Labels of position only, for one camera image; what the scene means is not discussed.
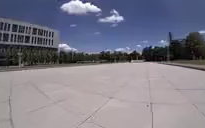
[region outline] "green tree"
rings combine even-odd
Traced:
[[[186,37],[186,49],[191,59],[198,59],[203,56],[204,37],[199,32],[191,32]]]

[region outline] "modern building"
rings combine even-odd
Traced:
[[[58,50],[59,32],[48,27],[0,18],[0,58],[11,48]]]

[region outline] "blue sky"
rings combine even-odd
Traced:
[[[57,29],[79,51],[134,50],[205,33],[205,0],[0,0],[0,17]]]

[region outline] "paved plaza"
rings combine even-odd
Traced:
[[[205,128],[205,72],[156,63],[0,72],[0,128]]]

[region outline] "cloud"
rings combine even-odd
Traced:
[[[96,16],[97,16],[97,17],[100,17],[101,15],[102,15],[102,13],[98,13]]]
[[[105,50],[105,52],[111,52],[111,51],[112,51],[111,49],[106,49],[106,50]]]
[[[102,10],[97,6],[87,2],[83,3],[80,0],[72,0],[61,6],[61,10],[72,15],[86,15],[88,13],[99,13]]]
[[[126,47],[126,49],[127,49],[127,50],[130,50],[130,48],[129,48],[129,47]]]
[[[198,31],[200,34],[205,34],[205,30]]]
[[[140,45],[140,44],[138,44],[138,45],[136,45],[138,48],[141,48],[142,47],[142,45]]]
[[[77,49],[70,47],[68,44],[59,44],[59,51],[63,51],[63,52],[76,52]]]
[[[100,35],[100,34],[101,34],[101,32],[94,32],[94,34],[95,34],[95,35]]]
[[[159,43],[160,43],[160,44],[163,44],[163,45],[166,45],[166,44],[167,44],[167,41],[166,41],[166,40],[160,40]]]
[[[116,52],[130,52],[130,48],[126,47],[126,48],[116,48],[115,49]]]
[[[126,48],[116,48],[115,51],[117,51],[117,52],[125,52]]]
[[[112,24],[111,25],[112,28],[117,27],[117,26],[118,26],[118,24]]]
[[[70,27],[76,27],[76,26],[77,26],[76,24],[71,24],[71,25],[70,25]]]
[[[143,40],[143,41],[141,41],[142,43],[144,43],[144,44],[147,44],[147,43],[149,43],[149,41],[148,40]]]
[[[111,16],[105,17],[105,18],[99,18],[98,22],[100,23],[113,23],[113,24],[117,24],[120,22],[124,21],[124,17],[120,16],[119,13],[113,9],[111,10]]]

